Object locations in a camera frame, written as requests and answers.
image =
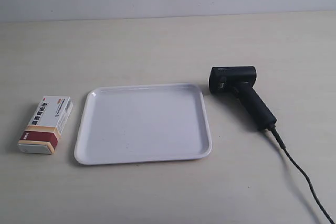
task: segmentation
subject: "cardboard box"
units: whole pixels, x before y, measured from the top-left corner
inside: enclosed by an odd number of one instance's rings
[[[20,151],[54,153],[72,107],[70,97],[44,96],[18,142]]]

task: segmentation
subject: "white tray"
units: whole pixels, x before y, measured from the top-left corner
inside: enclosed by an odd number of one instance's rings
[[[197,159],[211,148],[198,86],[106,87],[88,94],[75,158],[84,165]]]

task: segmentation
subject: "tray rim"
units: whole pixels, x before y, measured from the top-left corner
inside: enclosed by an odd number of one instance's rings
[[[160,87],[178,87],[178,86],[191,86],[193,88],[196,89],[197,94],[200,98],[201,101],[201,106],[202,106],[202,114],[203,114],[203,118],[204,118],[204,123],[205,123],[205,130],[206,130],[206,136],[207,136],[207,141],[208,141],[208,148],[200,153],[200,154],[193,154],[193,155],[188,155],[185,157],[174,157],[174,158],[165,158],[165,159],[154,159],[154,160],[143,160],[143,161],[135,161],[135,162],[86,162],[84,160],[82,160],[82,158],[79,156],[79,144],[80,144],[80,139],[81,139],[81,135],[83,134],[82,132],[82,122],[84,121],[85,117],[86,117],[86,113],[88,110],[88,100],[90,98],[90,96],[97,92],[98,90],[101,89],[141,89],[141,88],[160,88]],[[200,159],[203,157],[206,157],[210,154],[212,150],[212,139],[211,139],[211,134],[210,134],[210,128],[209,128],[209,123],[208,123],[208,119],[207,119],[207,115],[206,115],[206,110],[205,110],[205,104],[204,104],[204,97],[203,97],[203,93],[200,89],[200,87],[196,84],[193,83],[168,83],[168,84],[143,84],[143,85],[131,85],[131,86],[106,86],[106,87],[97,87],[93,90],[91,90],[90,92],[88,92],[87,96],[86,96],[86,100],[85,100],[85,105],[84,105],[84,109],[83,109],[83,113],[81,116],[81,120],[80,120],[80,125],[79,125],[79,129],[78,129],[78,134],[77,134],[77,138],[76,138],[76,144],[75,144],[75,149],[74,149],[74,156],[75,156],[75,160],[82,165],[113,165],[113,164],[130,164],[130,163],[147,163],[147,162],[167,162],[167,161],[178,161],[178,160],[193,160],[193,159]]]

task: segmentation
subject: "cord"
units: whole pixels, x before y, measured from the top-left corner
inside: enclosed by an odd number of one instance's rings
[[[277,140],[277,142],[279,143],[281,149],[283,149],[283,152],[286,154],[286,156],[288,157],[288,159],[293,163],[293,165],[303,174],[303,176],[305,177],[306,181],[308,182],[309,185],[309,189],[311,191],[311,194],[313,195],[317,205],[320,207],[321,211],[324,213],[324,215],[326,216],[326,218],[329,220],[329,222],[331,224],[335,224],[335,222],[331,219],[331,217],[329,216],[329,214],[327,213],[327,211],[324,209],[324,207],[322,206],[321,202],[319,201],[319,199],[316,196],[315,190],[313,188],[313,185],[310,181],[310,178],[308,177],[308,175],[304,172],[304,170],[302,170],[302,168],[293,160],[293,158],[289,155],[289,153],[286,150],[285,144],[283,143],[280,135],[278,134],[277,130],[275,129],[275,126],[272,126],[269,128],[269,131],[273,134],[273,136],[275,137],[275,139]]]

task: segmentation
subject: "black barcode scanner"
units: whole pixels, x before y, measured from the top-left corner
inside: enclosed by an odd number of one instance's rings
[[[209,88],[212,94],[223,92],[231,92],[241,104],[245,107],[247,112],[251,115],[258,130],[268,129],[275,137],[284,153],[295,167],[303,174],[308,182],[310,191],[331,224],[335,224],[327,211],[322,206],[321,202],[316,196],[312,183],[304,170],[292,159],[286,150],[280,135],[275,129],[277,119],[272,112],[267,108],[262,99],[253,89],[253,85],[257,79],[257,72],[255,67],[213,67],[209,78]]]

